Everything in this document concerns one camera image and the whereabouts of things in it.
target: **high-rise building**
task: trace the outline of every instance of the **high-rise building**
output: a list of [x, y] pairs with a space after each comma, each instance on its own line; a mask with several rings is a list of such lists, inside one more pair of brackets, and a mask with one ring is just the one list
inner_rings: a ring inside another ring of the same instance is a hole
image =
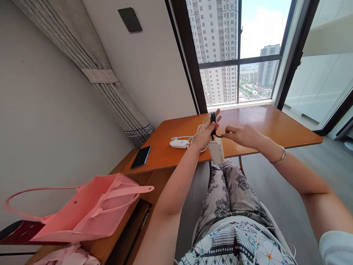
[[[279, 54], [280, 44], [268, 45], [261, 49], [260, 56]], [[266, 61], [258, 64], [257, 84], [265, 88], [272, 88], [277, 74], [279, 61]]]
[[248, 83], [257, 82], [258, 69], [243, 70], [240, 72], [240, 79]]
[[[197, 60], [234, 60], [237, 53], [237, 1], [186, 0]], [[236, 66], [200, 70], [208, 105], [236, 102]]]

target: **patterned pants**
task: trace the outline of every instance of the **patterned pants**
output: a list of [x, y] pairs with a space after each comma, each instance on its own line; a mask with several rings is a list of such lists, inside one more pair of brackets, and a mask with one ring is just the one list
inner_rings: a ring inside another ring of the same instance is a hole
[[215, 222], [229, 216], [249, 217], [265, 227], [273, 227], [252, 187], [241, 171], [227, 160], [212, 166], [212, 176], [193, 245], [200, 241]]

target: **curtain tie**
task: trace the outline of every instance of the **curtain tie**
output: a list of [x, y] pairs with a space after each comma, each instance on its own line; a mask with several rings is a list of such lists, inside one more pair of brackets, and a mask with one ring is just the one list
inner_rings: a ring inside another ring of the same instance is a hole
[[119, 82], [112, 69], [81, 69], [92, 84], [114, 84]]

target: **window sill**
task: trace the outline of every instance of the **window sill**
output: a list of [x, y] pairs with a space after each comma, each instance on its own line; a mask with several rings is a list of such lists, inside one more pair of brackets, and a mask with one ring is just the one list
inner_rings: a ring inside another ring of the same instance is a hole
[[216, 111], [218, 108], [220, 110], [230, 110], [230, 109], [239, 109], [243, 107], [253, 107], [261, 105], [274, 105], [275, 101], [273, 99], [258, 100], [253, 102], [243, 102], [243, 103], [233, 103], [233, 104], [224, 104], [219, 106], [207, 107], [208, 113]]

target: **pink tote bag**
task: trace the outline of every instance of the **pink tote bag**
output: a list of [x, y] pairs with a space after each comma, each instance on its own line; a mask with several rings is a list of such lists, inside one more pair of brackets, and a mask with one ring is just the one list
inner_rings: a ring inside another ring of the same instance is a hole
[[[43, 218], [16, 211], [9, 203], [11, 198], [24, 192], [70, 188], [77, 189], [75, 196], [59, 212]], [[87, 185], [80, 187], [44, 187], [21, 191], [7, 198], [5, 208], [19, 216], [45, 224], [30, 241], [75, 243], [111, 236], [129, 205], [141, 193], [152, 190], [153, 186], [139, 186], [118, 173], [94, 177]]]
[[33, 265], [100, 265], [100, 262], [76, 243], [49, 253]]

